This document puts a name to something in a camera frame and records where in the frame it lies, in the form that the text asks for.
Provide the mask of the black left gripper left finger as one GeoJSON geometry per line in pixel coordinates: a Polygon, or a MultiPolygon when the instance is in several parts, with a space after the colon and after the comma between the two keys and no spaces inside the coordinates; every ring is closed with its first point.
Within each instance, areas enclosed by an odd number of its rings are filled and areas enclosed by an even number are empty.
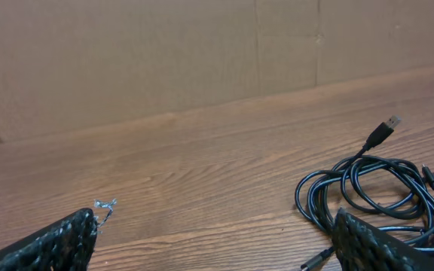
{"type": "Polygon", "coordinates": [[[83,208],[0,249],[0,270],[86,271],[97,238],[93,210],[83,208]]]}

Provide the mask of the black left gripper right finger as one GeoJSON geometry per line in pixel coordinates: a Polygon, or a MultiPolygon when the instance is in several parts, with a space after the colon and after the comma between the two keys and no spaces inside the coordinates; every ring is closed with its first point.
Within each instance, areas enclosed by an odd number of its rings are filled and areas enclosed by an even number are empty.
{"type": "Polygon", "coordinates": [[[332,244],[343,270],[434,271],[434,258],[339,209],[332,244]]]}

